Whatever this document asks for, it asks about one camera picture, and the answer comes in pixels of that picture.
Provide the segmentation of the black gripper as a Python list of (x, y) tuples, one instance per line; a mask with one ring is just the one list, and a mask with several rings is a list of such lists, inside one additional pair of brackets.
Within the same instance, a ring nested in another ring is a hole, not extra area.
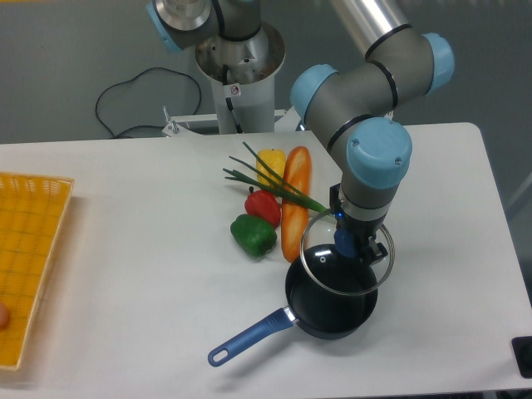
[(388, 212), (388, 189), (377, 190), (366, 185), (344, 189), (333, 185), (329, 189), (330, 209), (337, 219), (337, 227), (346, 230), (352, 245), (361, 249), (363, 266), (373, 266), (385, 258), (382, 243), (369, 240), (376, 235)]

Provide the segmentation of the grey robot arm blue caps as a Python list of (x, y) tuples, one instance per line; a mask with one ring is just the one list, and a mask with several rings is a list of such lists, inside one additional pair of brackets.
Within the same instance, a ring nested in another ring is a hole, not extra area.
[[(416, 32), (393, 1), (333, 6), (365, 62), (346, 73), (327, 64), (308, 68), (290, 101), (342, 172), (330, 199), (337, 247), (360, 256), (369, 252), (410, 164), (411, 137), (387, 114), (445, 85), (455, 57), (445, 38)], [(273, 128), (273, 79), (285, 48), (262, 20), (259, 2), (151, 1), (147, 11), (170, 52), (194, 48), (211, 81), (221, 133)]]

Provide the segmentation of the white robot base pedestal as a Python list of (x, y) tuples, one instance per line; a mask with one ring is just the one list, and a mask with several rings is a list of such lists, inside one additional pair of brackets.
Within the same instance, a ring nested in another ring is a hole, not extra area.
[(195, 59), (210, 82), (220, 134), (273, 130), (274, 78), (285, 54), (282, 36), (266, 22), (248, 40), (217, 36), (196, 46)]

